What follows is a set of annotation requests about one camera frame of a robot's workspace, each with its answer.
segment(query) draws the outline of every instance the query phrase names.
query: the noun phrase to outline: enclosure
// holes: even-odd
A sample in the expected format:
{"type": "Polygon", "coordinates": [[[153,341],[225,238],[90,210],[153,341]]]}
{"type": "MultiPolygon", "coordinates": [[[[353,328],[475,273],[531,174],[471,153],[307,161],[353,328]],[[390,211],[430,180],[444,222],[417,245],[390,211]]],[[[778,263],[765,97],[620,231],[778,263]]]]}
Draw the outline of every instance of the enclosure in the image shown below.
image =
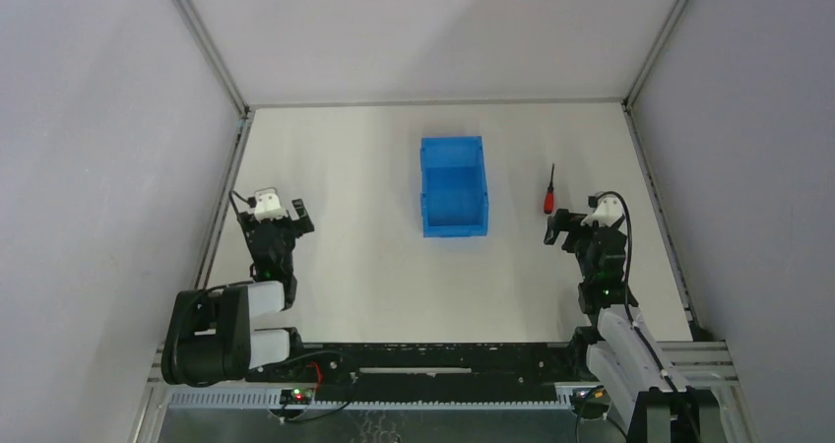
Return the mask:
{"type": "MultiPolygon", "coordinates": [[[[568,341],[588,322],[576,261],[543,245],[552,164],[559,208],[627,199],[631,287],[656,339],[727,343],[734,441],[831,432],[832,0],[0,8],[4,441],[294,437],[149,382],[175,294],[249,277],[232,189],[276,187],[316,224],[294,251],[296,305],[264,326],[312,343],[568,341]],[[435,137],[481,137],[488,210],[468,218],[486,235],[424,237],[435,137]],[[803,406],[775,397],[798,390],[803,406]]],[[[494,430],[491,411],[357,408],[302,436],[382,416],[570,438],[560,405],[498,411],[494,430]]]]}

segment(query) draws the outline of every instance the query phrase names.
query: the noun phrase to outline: blue storage bin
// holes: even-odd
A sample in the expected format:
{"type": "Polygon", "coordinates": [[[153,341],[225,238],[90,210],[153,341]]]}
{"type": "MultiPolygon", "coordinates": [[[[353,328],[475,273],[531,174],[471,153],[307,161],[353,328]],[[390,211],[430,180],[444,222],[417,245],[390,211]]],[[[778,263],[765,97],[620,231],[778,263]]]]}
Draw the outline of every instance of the blue storage bin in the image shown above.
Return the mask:
{"type": "Polygon", "coordinates": [[[424,237],[486,236],[489,201],[481,136],[420,142],[424,237]]]}

